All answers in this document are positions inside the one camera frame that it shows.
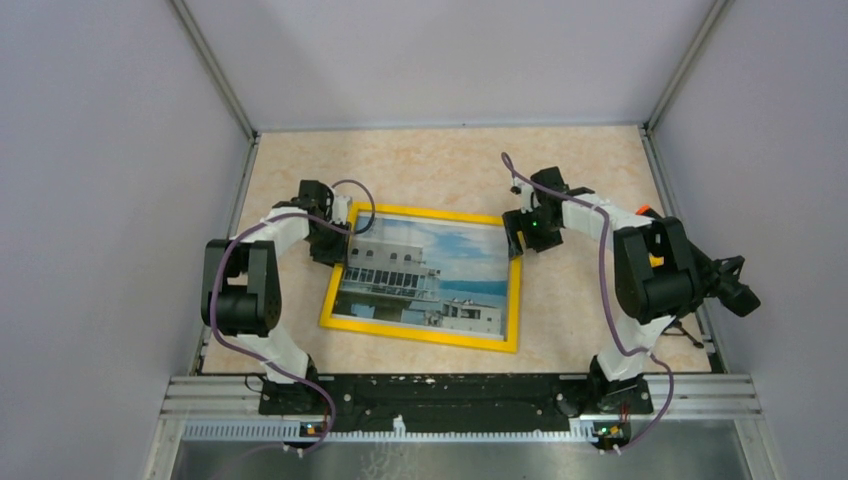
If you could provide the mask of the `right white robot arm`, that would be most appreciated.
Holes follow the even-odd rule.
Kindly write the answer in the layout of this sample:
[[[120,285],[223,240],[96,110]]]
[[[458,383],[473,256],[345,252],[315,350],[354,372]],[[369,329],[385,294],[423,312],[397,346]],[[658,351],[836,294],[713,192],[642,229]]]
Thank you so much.
[[[602,310],[610,345],[590,363],[586,397],[612,412],[639,397],[644,366],[657,340],[686,313],[700,281],[682,223],[617,207],[594,190],[570,188],[558,168],[511,173],[521,206],[503,214],[509,256],[543,252],[574,230],[598,243]]]

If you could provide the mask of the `aluminium front rail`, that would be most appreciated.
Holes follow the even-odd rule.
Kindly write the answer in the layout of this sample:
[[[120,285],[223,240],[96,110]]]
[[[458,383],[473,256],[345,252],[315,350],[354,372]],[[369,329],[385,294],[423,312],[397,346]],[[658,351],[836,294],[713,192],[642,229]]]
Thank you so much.
[[[670,387],[663,375],[646,376],[652,405],[672,401],[668,420],[749,419],[763,415],[753,380],[745,374],[681,374]],[[177,376],[169,380],[158,416],[242,419],[259,414],[260,380],[246,375]]]

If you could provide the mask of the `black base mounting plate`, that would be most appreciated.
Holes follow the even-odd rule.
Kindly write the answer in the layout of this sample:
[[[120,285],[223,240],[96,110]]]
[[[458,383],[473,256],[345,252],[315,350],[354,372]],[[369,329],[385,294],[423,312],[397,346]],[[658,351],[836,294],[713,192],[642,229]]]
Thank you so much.
[[[309,384],[264,381],[264,416],[315,417],[331,432],[383,432],[401,419],[411,433],[565,431],[580,416],[650,415],[646,381],[596,387],[584,374],[326,374]]]

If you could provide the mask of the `black mini tripod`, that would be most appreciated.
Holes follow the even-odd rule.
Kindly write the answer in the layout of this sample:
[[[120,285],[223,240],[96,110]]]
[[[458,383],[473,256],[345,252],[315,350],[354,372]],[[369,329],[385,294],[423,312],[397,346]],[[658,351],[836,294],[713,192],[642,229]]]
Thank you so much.
[[[681,318],[674,319],[661,333],[666,337],[680,337],[688,340],[691,345],[699,350],[705,349],[703,334],[701,333],[698,324],[694,327],[687,327]]]

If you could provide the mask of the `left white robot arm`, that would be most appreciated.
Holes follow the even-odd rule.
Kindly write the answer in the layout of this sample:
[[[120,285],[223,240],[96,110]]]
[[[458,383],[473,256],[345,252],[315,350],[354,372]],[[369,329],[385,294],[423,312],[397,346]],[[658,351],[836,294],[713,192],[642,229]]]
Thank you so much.
[[[257,224],[205,247],[201,318],[222,346],[262,366],[264,414],[306,414],[327,403],[312,358],[280,323],[278,259],[305,241],[315,262],[344,263],[351,206],[332,187],[303,180],[297,196],[274,204]]]

